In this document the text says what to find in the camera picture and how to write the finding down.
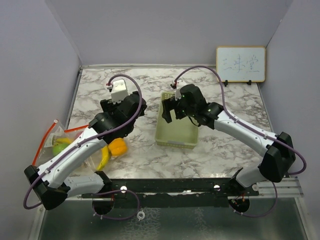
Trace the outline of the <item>green plastic basket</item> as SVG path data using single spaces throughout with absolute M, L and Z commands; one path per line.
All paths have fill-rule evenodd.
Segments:
M 198 127 L 188 118 L 176 119 L 175 112 L 170 112 L 172 122 L 167 123 L 162 118 L 162 101 L 174 97 L 173 92 L 165 91 L 161 94 L 158 117 L 155 130 L 155 142 L 159 146 L 194 149 L 198 144 Z

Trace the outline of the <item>orange bell pepper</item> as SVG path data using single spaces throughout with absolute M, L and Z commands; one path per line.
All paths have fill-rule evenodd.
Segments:
M 118 157 L 124 155 L 128 147 L 123 138 L 116 138 L 108 145 L 108 150 L 113 157 Z

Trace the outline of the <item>small yellow bananas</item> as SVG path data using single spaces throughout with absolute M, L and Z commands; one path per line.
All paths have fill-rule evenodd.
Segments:
M 100 151 L 101 151 L 101 160 L 98 167 L 96 168 L 97 171 L 103 170 L 103 168 L 107 165 L 107 163 L 111 158 L 110 151 L 107 145 L 103 147 Z

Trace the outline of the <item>yellow banana bunch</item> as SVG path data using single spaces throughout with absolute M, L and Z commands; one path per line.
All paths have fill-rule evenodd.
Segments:
M 70 138 L 67 137 L 61 137 L 61 138 L 57 138 L 55 140 L 56 144 L 71 144 L 73 141 Z

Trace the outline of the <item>clear zip bag red zipper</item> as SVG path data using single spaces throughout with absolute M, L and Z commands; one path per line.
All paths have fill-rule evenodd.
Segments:
M 56 145 L 57 138 L 69 138 L 73 141 L 72 137 L 65 132 L 65 128 L 60 121 L 55 119 L 39 144 L 32 162 L 33 166 L 37 167 L 54 157 L 52 147 Z

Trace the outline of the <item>green lime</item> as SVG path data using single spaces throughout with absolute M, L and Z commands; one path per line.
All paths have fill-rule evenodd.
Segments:
M 68 143 L 58 143 L 58 144 L 55 144 L 53 147 L 52 147 L 52 154 L 54 156 L 57 156 L 59 153 L 61 153 L 65 148 L 67 148 L 69 146 Z

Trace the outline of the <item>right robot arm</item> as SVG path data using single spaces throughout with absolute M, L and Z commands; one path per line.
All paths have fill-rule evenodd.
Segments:
M 162 101 L 162 118 L 172 122 L 171 111 L 175 118 L 195 119 L 199 125 L 207 126 L 241 141 L 261 157 L 261 163 L 239 169 L 230 180 L 230 191 L 240 196 L 251 185 L 271 181 L 279 183 L 294 163 L 291 136 L 285 132 L 275 134 L 260 129 L 232 115 L 216 102 L 207 102 L 199 87 L 187 84 L 176 91 L 176 95 Z

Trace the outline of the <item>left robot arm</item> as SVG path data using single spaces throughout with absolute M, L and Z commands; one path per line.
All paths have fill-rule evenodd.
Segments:
M 70 174 L 113 140 L 127 137 L 134 130 L 136 119 L 144 115 L 146 107 L 141 91 L 137 90 L 108 111 L 98 113 L 62 152 L 42 165 L 29 165 L 24 170 L 30 183 L 27 192 L 35 192 L 46 210 L 53 210 L 76 195 L 106 197 L 111 190 L 110 180 L 101 171 L 81 177 L 71 177 Z

